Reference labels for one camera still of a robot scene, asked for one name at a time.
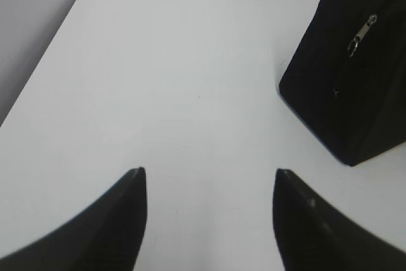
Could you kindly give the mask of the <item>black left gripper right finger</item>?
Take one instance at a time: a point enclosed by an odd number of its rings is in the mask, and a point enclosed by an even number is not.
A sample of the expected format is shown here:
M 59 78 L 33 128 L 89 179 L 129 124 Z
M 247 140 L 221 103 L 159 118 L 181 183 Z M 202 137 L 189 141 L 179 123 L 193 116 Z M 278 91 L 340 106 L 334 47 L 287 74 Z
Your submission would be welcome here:
M 405 252 L 346 217 L 289 169 L 275 174 L 273 231 L 286 270 L 405 270 Z

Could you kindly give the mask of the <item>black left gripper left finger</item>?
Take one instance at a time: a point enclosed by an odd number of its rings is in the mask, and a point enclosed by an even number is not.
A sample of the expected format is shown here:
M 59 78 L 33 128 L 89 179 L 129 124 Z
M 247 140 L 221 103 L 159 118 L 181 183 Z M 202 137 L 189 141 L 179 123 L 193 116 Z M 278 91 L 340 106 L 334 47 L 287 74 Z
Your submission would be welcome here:
M 133 270 L 146 222 L 145 169 L 130 169 L 60 228 L 1 258 L 1 270 Z

